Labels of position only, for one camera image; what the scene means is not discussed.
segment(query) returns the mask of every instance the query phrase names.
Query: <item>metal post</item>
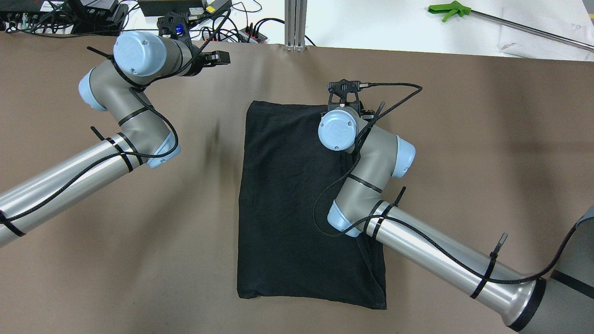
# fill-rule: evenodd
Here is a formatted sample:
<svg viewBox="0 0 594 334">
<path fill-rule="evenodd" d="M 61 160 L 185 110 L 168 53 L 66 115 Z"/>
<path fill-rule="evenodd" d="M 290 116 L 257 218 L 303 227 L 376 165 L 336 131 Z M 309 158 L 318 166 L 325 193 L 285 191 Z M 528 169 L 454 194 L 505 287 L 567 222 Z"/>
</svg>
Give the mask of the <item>metal post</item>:
<svg viewBox="0 0 594 334">
<path fill-rule="evenodd" d="M 285 0 L 285 47 L 289 51 L 305 50 L 305 16 L 307 0 Z"/>
</svg>

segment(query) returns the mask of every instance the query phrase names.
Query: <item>black cloth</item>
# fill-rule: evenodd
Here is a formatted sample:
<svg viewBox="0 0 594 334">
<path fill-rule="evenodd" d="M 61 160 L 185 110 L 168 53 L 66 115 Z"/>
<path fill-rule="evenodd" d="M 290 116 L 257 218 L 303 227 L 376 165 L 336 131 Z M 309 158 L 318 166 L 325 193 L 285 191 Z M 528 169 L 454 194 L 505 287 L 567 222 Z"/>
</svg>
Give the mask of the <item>black cloth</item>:
<svg viewBox="0 0 594 334">
<path fill-rule="evenodd" d="M 312 208 L 323 189 L 351 166 L 345 152 L 319 141 L 326 106 L 252 102 L 245 126 L 239 192 L 237 292 L 312 297 L 386 309 L 383 245 L 365 234 L 327 237 Z M 316 220 L 336 233 L 326 216 L 337 184 L 318 203 Z"/>
</svg>

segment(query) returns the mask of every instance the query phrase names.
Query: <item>white label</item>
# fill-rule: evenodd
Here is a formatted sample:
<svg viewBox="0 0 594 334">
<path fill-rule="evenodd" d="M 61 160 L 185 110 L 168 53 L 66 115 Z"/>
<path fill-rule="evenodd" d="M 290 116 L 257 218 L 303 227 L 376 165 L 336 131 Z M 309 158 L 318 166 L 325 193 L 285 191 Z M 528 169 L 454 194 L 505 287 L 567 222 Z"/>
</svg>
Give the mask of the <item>white label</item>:
<svg viewBox="0 0 594 334">
<path fill-rule="evenodd" d="M 204 8 L 202 7 L 190 7 L 189 13 L 192 15 L 202 15 L 204 14 Z"/>
<path fill-rule="evenodd" d="M 65 1 L 43 1 L 43 5 L 41 5 L 40 12 L 51 12 L 53 11 L 54 7 L 60 7 L 64 4 Z"/>
</svg>

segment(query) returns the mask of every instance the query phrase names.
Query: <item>metal rod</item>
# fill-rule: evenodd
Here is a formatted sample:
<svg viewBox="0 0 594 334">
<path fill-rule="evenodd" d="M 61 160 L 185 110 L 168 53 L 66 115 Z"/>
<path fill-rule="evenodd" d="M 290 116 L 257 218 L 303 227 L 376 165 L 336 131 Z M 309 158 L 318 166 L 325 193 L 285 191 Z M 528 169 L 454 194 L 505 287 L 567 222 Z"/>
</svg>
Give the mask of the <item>metal rod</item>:
<svg viewBox="0 0 594 334">
<path fill-rule="evenodd" d="M 492 15 L 489 15 L 489 14 L 477 12 L 475 10 L 472 10 L 470 13 L 471 14 L 476 14 L 477 16 L 480 16 L 480 17 L 489 19 L 491 21 L 495 21 L 495 22 L 501 23 L 501 24 L 503 24 L 504 26 L 507 26 L 507 27 L 511 27 L 511 28 L 518 29 L 518 30 L 521 30 L 521 31 L 525 31 L 526 33 L 535 34 L 537 36 L 548 38 L 548 39 L 551 39 L 551 40 L 554 40 L 554 41 L 557 41 L 557 42 L 561 42 L 563 44 L 575 46 L 576 48 L 580 48 L 580 49 L 584 49 L 586 51 L 594 52 L 594 45 L 586 44 L 586 43 L 579 42 L 577 40 L 573 40 L 573 39 L 570 39 L 570 38 L 567 38 L 567 37 L 563 37 L 563 36 L 559 36 L 559 35 L 556 35 L 556 34 L 552 34 L 552 33 L 549 33 L 547 31 L 543 31 L 543 30 L 539 30 L 539 29 L 536 29 L 536 28 L 528 27 L 528 26 L 525 26 L 523 24 L 519 24 L 519 23 L 515 23 L 515 22 L 512 22 L 512 21 L 508 21 L 508 20 L 505 20 L 503 18 L 495 17 L 495 16 L 492 16 Z"/>
</svg>

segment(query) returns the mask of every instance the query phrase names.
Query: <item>green gripper tool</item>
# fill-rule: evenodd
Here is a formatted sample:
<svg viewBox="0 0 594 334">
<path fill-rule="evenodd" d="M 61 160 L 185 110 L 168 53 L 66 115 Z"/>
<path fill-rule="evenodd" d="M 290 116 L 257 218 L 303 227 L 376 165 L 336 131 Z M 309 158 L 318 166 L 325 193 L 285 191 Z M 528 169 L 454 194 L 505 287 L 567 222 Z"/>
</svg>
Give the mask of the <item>green gripper tool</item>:
<svg viewBox="0 0 594 334">
<path fill-rule="evenodd" d="M 470 7 L 463 6 L 461 3 L 457 1 L 452 1 L 452 3 L 450 4 L 431 5 L 429 6 L 428 12 L 430 12 L 431 14 L 447 13 L 441 20 L 442 22 L 446 22 L 448 18 L 452 17 L 455 14 L 458 14 L 460 17 L 470 14 Z"/>
</svg>

